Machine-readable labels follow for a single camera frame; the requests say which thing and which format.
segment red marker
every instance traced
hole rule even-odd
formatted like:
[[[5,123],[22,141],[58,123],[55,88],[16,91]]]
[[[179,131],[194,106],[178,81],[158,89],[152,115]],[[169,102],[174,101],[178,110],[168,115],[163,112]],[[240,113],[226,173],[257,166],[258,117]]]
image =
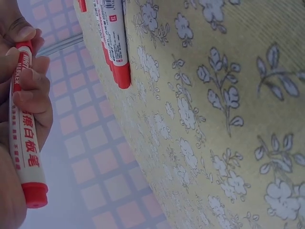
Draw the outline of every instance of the red marker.
[[[10,156],[14,163],[28,208],[41,208],[48,204],[44,172],[41,166],[34,116],[17,108],[12,100],[21,91],[19,76],[23,69],[31,68],[31,42],[16,44],[19,61],[10,85]]]
[[[99,34],[100,34],[100,38],[101,38],[101,42],[102,42],[102,48],[103,48],[103,51],[104,51],[104,56],[105,56],[105,59],[106,59],[106,63],[109,65],[110,70],[112,71],[112,65],[113,64],[111,63],[111,61],[109,59],[108,50],[105,46],[104,35],[103,35],[103,32],[102,32],[99,4],[98,4],[97,0],[93,0],[93,6],[94,6],[96,22],[97,22],[97,25],[98,25],[98,28],[99,28]]]
[[[101,20],[101,25],[102,25],[102,33],[104,36],[104,42],[105,42],[105,47],[108,51],[108,58],[110,59],[111,62],[111,68],[114,69],[114,65],[113,65],[113,58],[110,55],[110,43],[109,43],[109,38],[108,38],[108,29],[107,29],[107,25],[108,25],[108,21],[105,17],[105,13],[103,10],[103,4],[102,4],[102,0],[97,0],[98,5],[99,5],[99,12],[100,12],[100,20]],[[113,74],[113,79],[116,83],[118,83],[117,77],[115,75],[115,72],[112,71]]]
[[[109,55],[113,61],[113,72],[121,89],[131,84],[127,56],[122,0],[102,0],[102,9],[108,23]]]

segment finger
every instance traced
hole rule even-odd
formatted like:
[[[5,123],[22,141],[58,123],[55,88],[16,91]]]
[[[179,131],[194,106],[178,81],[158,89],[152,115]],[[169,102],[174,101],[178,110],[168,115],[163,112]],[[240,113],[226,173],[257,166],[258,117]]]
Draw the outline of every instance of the finger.
[[[6,56],[0,57],[0,83],[8,81],[17,66],[19,59],[19,51],[16,48],[11,48]]]
[[[20,73],[19,83],[23,90],[40,90],[48,95],[50,92],[50,81],[44,74],[39,74],[32,69],[25,69]]]
[[[13,102],[19,109],[33,113],[41,149],[53,124],[53,110],[49,97],[39,90],[21,91],[14,93]]]
[[[49,69],[50,59],[47,56],[40,56],[33,59],[32,69],[40,74],[47,74]]]

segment yellow fabric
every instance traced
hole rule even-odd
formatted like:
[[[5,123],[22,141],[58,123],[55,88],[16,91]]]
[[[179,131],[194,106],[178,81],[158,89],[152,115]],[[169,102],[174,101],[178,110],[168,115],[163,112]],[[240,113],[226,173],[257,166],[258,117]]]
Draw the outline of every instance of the yellow fabric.
[[[125,91],[87,6],[85,42],[172,227],[304,229],[304,1],[124,1]]]

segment white flower print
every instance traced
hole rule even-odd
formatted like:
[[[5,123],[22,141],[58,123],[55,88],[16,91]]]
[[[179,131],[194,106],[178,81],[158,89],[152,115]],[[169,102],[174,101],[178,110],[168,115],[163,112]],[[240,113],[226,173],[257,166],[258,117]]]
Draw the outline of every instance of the white flower print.
[[[157,129],[160,132],[160,134],[163,136],[165,140],[167,139],[172,139],[172,136],[170,135],[170,128],[166,125],[164,121],[164,117],[161,114],[155,114],[154,115],[154,120],[157,125]]]
[[[237,176],[234,171],[230,170],[231,177],[228,178],[228,183],[234,187],[235,192],[238,194],[246,194],[247,191],[244,188],[244,179],[240,176]]]
[[[265,200],[270,205],[269,215],[277,215],[283,220],[296,219],[300,203],[292,197],[292,191],[285,182],[276,181],[276,183],[269,184]]]
[[[175,111],[172,107],[172,104],[170,102],[166,102],[165,104],[165,109],[166,109],[166,112],[167,114],[171,117],[171,119],[173,120],[174,117],[175,117]]]
[[[146,55],[146,66],[148,68],[149,75],[154,82],[157,82],[160,78],[159,63],[153,59],[151,55]]]
[[[198,159],[194,155],[191,145],[189,144],[188,141],[184,140],[183,138],[180,138],[179,144],[186,163],[191,167],[192,174],[196,177],[198,174],[198,170],[197,170]]]
[[[138,47],[138,55],[141,63],[141,68],[143,68],[145,72],[148,72],[148,68],[146,66],[146,51],[142,46]]]
[[[155,31],[158,27],[157,11],[152,8],[152,5],[147,2],[142,6],[144,24],[149,27],[151,31]]]
[[[137,83],[139,99],[142,100],[144,102],[144,104],[146,105],[147,104],[147,101],[146,101],[146,89],[144,87],[144,84],[140,80],[138,80],[138,79],[136,79],[136,83]]]
[[[193,111],[190,109],[185,98],[177,98],[178,112],[181,117],[181,121],[185,124],[187,129],[195,129],[195,117]]]
[[[226,177],[228,174],[227,174],[227,166],[225,165],[225,163],[223,162],[223,160],[221,160],[219,158],[219,156],[215,156],[214,157],[214,161],[213,161],[213,166],[216,170],[219,171],[220,175],[223,176],[223,177]]]
[[[191,39],[193,39],[193,31],[190,28],[189,21],[181,14],[178,13],[175,19],[175,26],[178,31],[178,36],[183,40],[182,46],[187,47],[187,45],[192,45]]]
[[[229,185],[228,181],[225,180],[220,186],[228,198],[237,199],[236,195],[234,194],[235,193],[234,187]]]
[[[224,205],[220,202],[219,197],[208,196],[209,205],[212,208],[213,212],[218,215],[224,215]]]
[[[199,0],[199,4],[204,7],[203,15],[207,22],[224,20],[224,0]]]
[[[163,164],[163,168],[164,168],[167,179],[172,181],[173,177],[171,175],[171,172],[170,172],[170,169],[168,168],[168,166],[166,164]]]
[[[232,229],[230,221],[227,218],[225,218],[225,216],[218,215],[217,219],[222,229]]]
[[[173,168],[173,170],[183,186],[187,186],[190,184],[189,175],[187,174],[185,168],[182,165],[178,164],[176,167]]]

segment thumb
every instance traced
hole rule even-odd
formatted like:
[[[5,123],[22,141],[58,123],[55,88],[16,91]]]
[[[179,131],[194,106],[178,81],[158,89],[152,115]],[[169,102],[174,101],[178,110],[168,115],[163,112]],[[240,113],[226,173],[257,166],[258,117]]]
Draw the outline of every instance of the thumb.
[[[0,83],[8,81],[17,66],[19,51],[15,47],[11,48],[5,56],[0,57]]]
[[[36,30],[21,16],[13,21],[5,35],[12,42],[23,42],[33,39],[36,35]]]

